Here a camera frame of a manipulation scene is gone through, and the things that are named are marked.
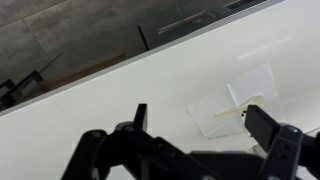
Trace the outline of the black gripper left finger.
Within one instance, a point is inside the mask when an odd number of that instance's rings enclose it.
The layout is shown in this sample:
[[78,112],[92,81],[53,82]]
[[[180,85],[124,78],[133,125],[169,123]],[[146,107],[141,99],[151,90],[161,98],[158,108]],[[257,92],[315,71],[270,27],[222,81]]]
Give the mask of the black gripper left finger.
[[85,132],[61,180],[106,180],[112,167],[123,165],[136,180],[157,180],[156,165],[146,157],[153,138],[147,130],[147,105],[139,104],[132,121],[119,123],[111,134]]

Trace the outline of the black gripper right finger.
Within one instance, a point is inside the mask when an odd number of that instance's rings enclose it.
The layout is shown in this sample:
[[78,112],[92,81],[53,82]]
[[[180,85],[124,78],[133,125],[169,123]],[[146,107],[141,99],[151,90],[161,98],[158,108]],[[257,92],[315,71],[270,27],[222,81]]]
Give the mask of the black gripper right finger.
[[320,136],[278,123],[257,105],[246,109],[245,127],[267,153],[259,172],[261,180],[296,180],[299,166],[320,177]]

